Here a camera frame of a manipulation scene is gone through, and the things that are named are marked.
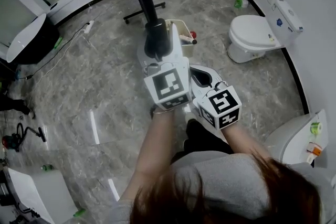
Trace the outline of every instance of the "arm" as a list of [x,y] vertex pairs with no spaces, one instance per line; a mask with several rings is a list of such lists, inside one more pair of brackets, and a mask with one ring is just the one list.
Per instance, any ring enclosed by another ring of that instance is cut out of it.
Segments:
[[267,149],[248,135],[237,123],[222,129],[222,134],[234,153],[257,153],[262,158],[271,158]]
[[174,110],[154,114],[140,149],[135,172],[121,200],[134,199],[139,188],[150,185],[169,168],[173,137]]

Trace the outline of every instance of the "gray marble tile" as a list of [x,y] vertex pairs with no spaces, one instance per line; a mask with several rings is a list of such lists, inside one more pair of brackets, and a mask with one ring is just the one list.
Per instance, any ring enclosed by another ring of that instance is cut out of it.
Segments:
[[[241,123],[252,136],[263,142],[274,129],[303,113],[280,50],[244,64],[236,64],[227,56],[230,23],[235,16],[256,14],[251,6],[235,9],[235,0],[154,0],[162,1],[166,1],[166,8],[157,9],[159,17],[184,20],[197,33],[198,44],[190,62],[216,69],[235,87],[243,103]],[[19,112],[5,112],[4,133],[14,133],[22,121],[24,127],[42,127],[47,143],[28,134],[19,153],[8,152],[9,164],[50,163],[62,172],[72,198],[87,210],[68,224],[102,223],[114,201],[108,180],[113,180],[121,195],[150,124],[152,101],[136,57],[138,44],[144,42],[146,20],[143,14],[131,18],[129,25],[122,19],[139,9],[137,0],[103,0],[82,11],[59,27],[64,38],[60,47],[94,19],[90,33],[80,33],[61,60],[65,50],[31,80],[19,80],[10,87],[12,98],[26,99],[34,108],[36,120],[26,116],[20,120]],[[36,71],[57,50],[37,65],[22,66],[22,76]],[[182,111],[176,112],[175,119],[177,152],[186,139]],[[0,125],[4,124],[2,112]]]

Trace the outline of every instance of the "toilet tank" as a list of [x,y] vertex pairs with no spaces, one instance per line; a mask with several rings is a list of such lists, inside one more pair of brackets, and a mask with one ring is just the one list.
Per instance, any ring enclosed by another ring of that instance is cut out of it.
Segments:
[[278,41],[285,47],[291,45],[301,32],[303,25],[289,4],[284,0],[276,0],[266,19]]

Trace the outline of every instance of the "person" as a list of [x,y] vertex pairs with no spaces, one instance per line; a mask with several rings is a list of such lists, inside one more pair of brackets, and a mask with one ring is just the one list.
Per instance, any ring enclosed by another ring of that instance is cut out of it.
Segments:
[[20,111],[25,115],[29,115],[32,119],[35,117],[34,112],[26,106],[25,100],[13,100],[12,98],[0,93],[0,111],[12,109]]
[[234,123],[228,144],[186,115],[171,163],[174,111],[154,111],[134,174],[105,223],[327,223],[331,184],[308,163],[284,165]]

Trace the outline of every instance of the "black pants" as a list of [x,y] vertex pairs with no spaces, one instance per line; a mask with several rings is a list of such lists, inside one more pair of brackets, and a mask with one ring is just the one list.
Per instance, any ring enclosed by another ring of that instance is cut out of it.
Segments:
[[0,111],[12,109],[21,111],[25,115],[28,115],[30,112],[30,109],[25,106],[24,100],[13,100],[3,94],[0,94]]
[[220,151],[233,154],[227,143],[210,133],[194,119],[188,121],[186,133],[188,139],[184,142],[184,151],[177,152],[172,158],[172,163],[195,151]]

